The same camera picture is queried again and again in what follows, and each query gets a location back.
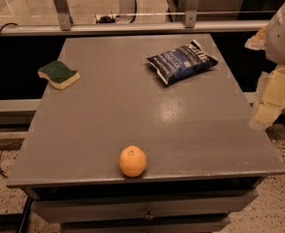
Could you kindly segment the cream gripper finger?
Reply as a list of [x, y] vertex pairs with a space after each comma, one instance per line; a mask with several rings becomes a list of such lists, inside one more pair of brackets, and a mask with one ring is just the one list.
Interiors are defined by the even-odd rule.
[[263, 72], [256, 94], [249, 125], [255, 130], [266, 130], [285, 109], [285, 65], [277, 65], [271, 73]]
[[255, 35], [249, 38], [244, 46], [249, 50], [265, 50], [266, 49], [266, 34], [268, 28], [261, 28]]

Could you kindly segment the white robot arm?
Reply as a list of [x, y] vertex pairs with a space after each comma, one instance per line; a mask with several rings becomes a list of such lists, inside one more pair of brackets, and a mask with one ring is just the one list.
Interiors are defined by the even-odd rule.
[[245, 45], [250, 50], [263, 50], [267, 60], [276, 64], [270, 73], [263, 72], [257, 83], [250, 126], [266, 130], [285, 109], [285, 3]]

